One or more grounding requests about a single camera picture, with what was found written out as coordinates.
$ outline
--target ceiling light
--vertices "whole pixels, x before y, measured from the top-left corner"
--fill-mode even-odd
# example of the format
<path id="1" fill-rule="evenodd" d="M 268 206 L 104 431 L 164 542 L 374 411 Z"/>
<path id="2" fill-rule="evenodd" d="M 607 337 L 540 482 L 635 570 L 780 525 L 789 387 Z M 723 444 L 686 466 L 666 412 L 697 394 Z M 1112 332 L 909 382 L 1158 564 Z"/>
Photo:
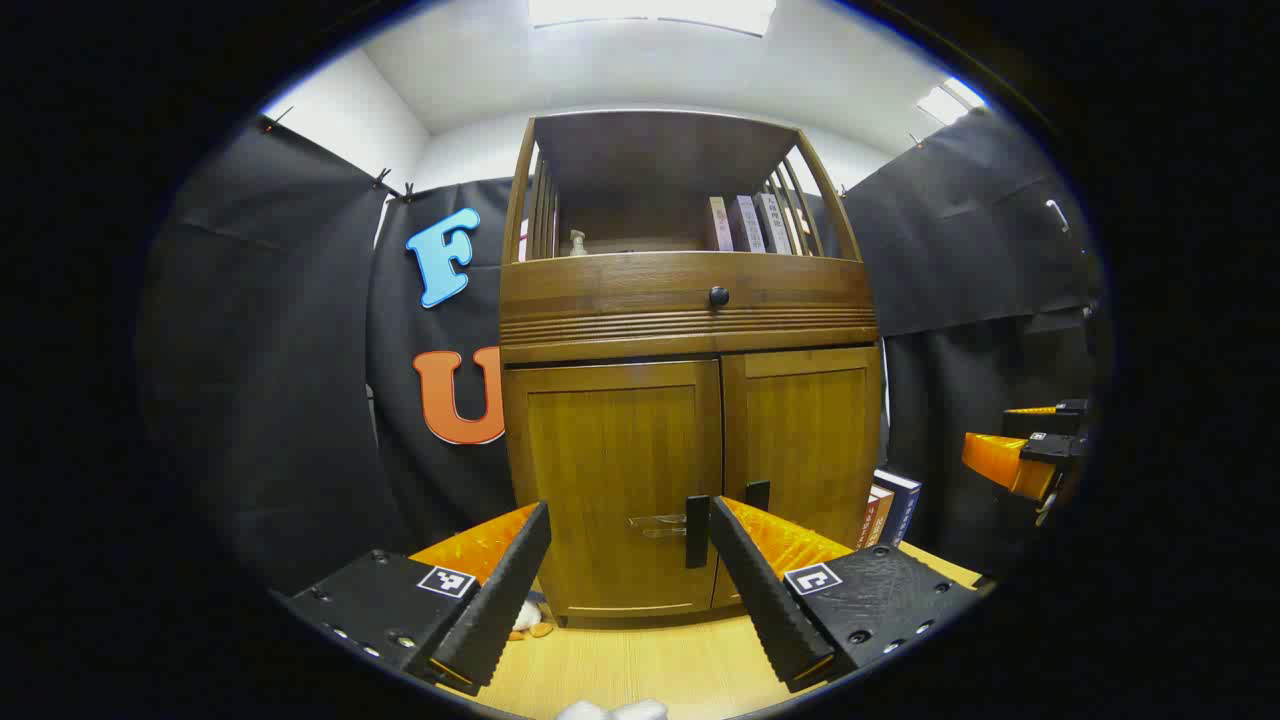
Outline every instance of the ceiling light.
<path id="1" fill-rule="evenodd" d="M 942 85 L 946 86 L 946 88 L 950 90 L 952 95 L 959 97 L 961 102 L 968 105 L 970 110 L 986 105 L 986 102 L 982 101 L 982 97 L 978 97 L 977 92 L 969 90 L 968 85 L 957 81 L 954 77 L 947 78 L 947 81 L 943 82 Z"/>
<path id="2" fill-rule="evenodd" d="M 658 19 L 714 26 L 764 37 L 777 0 L 529 0 L 538 27 L 604 19 Z"/>
<path id="3" fill-rule="evenodd" d="M 915 106 L 945 126 L 950 126 L 969 111 L 968 108 L 941 87 L 931 90 L 928 95 L 916 101 Z"/>

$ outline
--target blue letter f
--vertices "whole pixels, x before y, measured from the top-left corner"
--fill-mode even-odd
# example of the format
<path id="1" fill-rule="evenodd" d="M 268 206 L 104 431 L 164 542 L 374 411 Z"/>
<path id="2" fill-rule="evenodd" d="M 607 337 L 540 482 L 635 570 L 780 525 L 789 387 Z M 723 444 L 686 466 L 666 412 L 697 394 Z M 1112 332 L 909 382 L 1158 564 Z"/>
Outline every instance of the blue letter f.
<path id="1" fill-rule="evenodd" d="M 453 272 L 449 260 L 457 260 L 460 265 L 471 263 L 471 238 L 460 228 L 474 231 L 479 224 L 480 215 L 471 208 L 463 208 L 404 243 L 417 255 L 417 269 L 422 273 L 422 307 L 439 305 L 467 287 L 467 277 Z M 444 242 L 449 231 L 453 231 L 449 242 Z"/>

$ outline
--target white ceiling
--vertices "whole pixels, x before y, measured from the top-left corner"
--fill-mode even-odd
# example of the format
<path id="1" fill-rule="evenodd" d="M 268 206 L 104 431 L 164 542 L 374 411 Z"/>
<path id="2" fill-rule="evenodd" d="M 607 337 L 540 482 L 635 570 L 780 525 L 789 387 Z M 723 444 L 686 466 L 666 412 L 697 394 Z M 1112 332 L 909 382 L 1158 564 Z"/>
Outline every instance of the white ceiling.
<path id="1" fill-rule="evenodd" d="M 431 135 L 516 111 L 663 104 L 826 128 L 897 155 L 941 126 L 946 72 L 827 0 L 778 0 L 763 38 L 663 20 L 532 29 L 527 0 L 449 0 L 365 46 Z"/>

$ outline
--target white wall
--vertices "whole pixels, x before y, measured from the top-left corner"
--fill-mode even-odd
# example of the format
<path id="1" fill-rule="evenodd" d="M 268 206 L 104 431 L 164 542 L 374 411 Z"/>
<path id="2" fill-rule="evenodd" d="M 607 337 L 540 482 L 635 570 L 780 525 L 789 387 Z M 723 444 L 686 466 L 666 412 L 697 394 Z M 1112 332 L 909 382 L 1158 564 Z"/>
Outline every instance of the white wall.
<path id="1" fill-rule="evenodd" d="M 413 182 L 429 135 L 364 50 L 320 68 L 262 114 L 276 118 L 291 105 L 282 126 L 371 176 L 390 168 L 385 181 L 390 187 Z"/>
<path id="2" fill-rule="evenodd" d="M 620 108 L 626 106 L 608 106 L 608 109 Z M 644 105 L 644 108 L 723 113 L 723 110 L 716 110 L 714 108 L 694 108 L 687 105 Z M 413 183 L 413 190 L 416 191 L 476 179 L 511 177 L 516 169 L 516 156 L 520 155 L 520 141 L 524 138 L 525 124 L 529 122 L 530 115 L 600 109 L 604 108 L 579 106 L 500 115 L 433 136 L 426 143 L 426 150 L 417 164 L 413 179 L 410 182 Z M 806 127 L 765 115 L 746 113 L 726 114 L 795 126 L 804 129 L 818 156 L 822 159 L 823 167 L 827 168 L 827 174 L 831 176 L 831 182 L 836 186 L 837 192 L 841 184 L 852 187 L 893 159 L 892 155 L 882 150 L 826 129 Z M 800 187 L 805 192 L 817 195 L 818 186 L 813 181 L 813 176 L 809 174 L 808 165 L 800 158 L 800 151 L 794 150 L 790 159 L 800 179 Z"/>

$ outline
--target black curtain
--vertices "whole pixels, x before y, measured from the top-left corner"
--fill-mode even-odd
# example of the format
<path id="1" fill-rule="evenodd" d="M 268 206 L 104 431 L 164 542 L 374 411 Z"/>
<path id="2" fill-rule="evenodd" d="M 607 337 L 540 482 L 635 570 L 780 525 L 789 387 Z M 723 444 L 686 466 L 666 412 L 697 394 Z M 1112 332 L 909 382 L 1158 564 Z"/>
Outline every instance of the black curtain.
<path id="1" fill-rule="evenodd" d="M 365 393 L 387 191 L 264 123 L 178 191 L 148 258 L 137 355 L 152 442 L 246 564 L 292 593 L 371 547 L 415 547 Z"/>
<path id="2" fill-rule="evenodd" d="M 1001 578 L 1033 514 L 960 461 L 964 434 L 1092 391 L 1083 307 L 1101 283 L 1082 209 L 1021 131 L 982 110 L 865 178 L 845 209 L 884 343 L 884 460 L 924 483 L 906 539 Z"/>
<path id="3" fill-rule="evenodd" d="M 393 200 L 378 237 L 369 295 L 369 384 L 387 473 L 420 546 L 516 506 L 506 436 L 486 445 L 452 445 L 435 437 L 422 416 L 421 380 L 413 369 L 420 354 L 457 352 L 462 359 L 453 374 L 457 413 L 465 419 L 485 414 L 484 373 L 472 355 L 498 345 L 498 281 L 509 195 L 508 177 Z M 453 264 L 467 277 L 467 286 L 439 305 L 422 307 L 422 275 L 406 243 L 465 208 L 480 217 L 480 224 L 467 231 L 471 263 Z"/>

